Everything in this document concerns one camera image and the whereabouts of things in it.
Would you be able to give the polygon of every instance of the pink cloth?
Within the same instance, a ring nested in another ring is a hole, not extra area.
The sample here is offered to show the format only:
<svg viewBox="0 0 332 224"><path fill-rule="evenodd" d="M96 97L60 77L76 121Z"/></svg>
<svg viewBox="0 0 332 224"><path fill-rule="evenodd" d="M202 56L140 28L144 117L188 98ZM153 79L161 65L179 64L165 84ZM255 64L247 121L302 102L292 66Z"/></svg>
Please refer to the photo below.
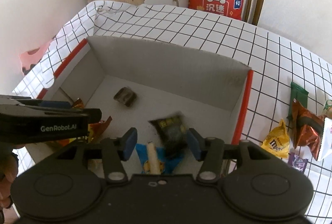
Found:
<svg viewBox="0 0 332 224"><path fill-rule="evenodd" d="M29 73L29 71L41 60L52 41L53 40L50 40L37 49L26 51L19 55L24 75L27 75L27 73Z"/></svg>

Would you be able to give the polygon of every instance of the cardboard box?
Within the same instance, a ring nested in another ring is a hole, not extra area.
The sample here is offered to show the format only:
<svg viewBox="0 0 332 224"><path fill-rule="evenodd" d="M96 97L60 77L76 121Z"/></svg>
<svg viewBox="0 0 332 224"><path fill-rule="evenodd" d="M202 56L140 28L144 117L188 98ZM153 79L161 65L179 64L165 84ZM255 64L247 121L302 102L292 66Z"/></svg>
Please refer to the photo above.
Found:
<svg viewBox="0 0 332 224"><path fill-rule="evenodd" d="M43 89L39 97L81 98L87 108L100 108L103 119L113 118L103 137L122 136L135 127L138 143L151 140L161 146L148 121L180 111L186 126L203 137L236 144L252 74L248 66L211 52L164 42L91 36L64 60L55 72L54 85ZM130 108L113 100L122 87L137 94ZM136 151L123 165L129 176L142 170ZM200 165L188 150L175 172L196 175Z"/></svg>

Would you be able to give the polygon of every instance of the green snack wrapper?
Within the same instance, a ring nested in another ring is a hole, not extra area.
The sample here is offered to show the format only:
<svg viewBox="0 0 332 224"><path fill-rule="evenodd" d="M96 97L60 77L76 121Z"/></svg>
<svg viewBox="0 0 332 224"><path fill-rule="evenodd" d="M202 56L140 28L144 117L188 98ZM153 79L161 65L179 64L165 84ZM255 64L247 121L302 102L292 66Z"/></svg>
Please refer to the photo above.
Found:
<svg viewBox="0 0 332 224"><path fill-rule="evenodd" d="M295 82L290 83L290 101L287 119L292 120L292 104L293 99L298 100L304 108L308 107L308 94L309 92L302 88Z"/></svg>

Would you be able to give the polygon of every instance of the white snack bag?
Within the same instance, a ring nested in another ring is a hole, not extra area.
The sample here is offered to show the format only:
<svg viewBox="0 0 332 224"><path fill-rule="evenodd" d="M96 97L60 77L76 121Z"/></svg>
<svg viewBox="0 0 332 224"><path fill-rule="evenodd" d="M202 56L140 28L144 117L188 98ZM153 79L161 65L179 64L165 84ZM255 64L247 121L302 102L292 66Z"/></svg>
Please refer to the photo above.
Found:
<svg viewBox="0 0 332 224"><path fill-rule="evenodd" d="M324 129L317 161L321 161L329 154L332 154L332 120L324 119Z"/></svg>

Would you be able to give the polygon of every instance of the yellow m&m's bag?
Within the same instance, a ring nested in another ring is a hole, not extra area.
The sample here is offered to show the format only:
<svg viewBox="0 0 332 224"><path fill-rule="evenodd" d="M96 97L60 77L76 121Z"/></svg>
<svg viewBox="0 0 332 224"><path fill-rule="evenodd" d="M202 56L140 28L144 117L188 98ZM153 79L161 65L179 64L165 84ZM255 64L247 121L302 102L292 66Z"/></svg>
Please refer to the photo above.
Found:
<svg viewBox="0 0 332 224"><path fill-rule="evenodd" d="M279 126L272 129L266 136L261 148L279 158L287 158L289 153L289 136L286 129L286 123L280 120Z"/></svg>

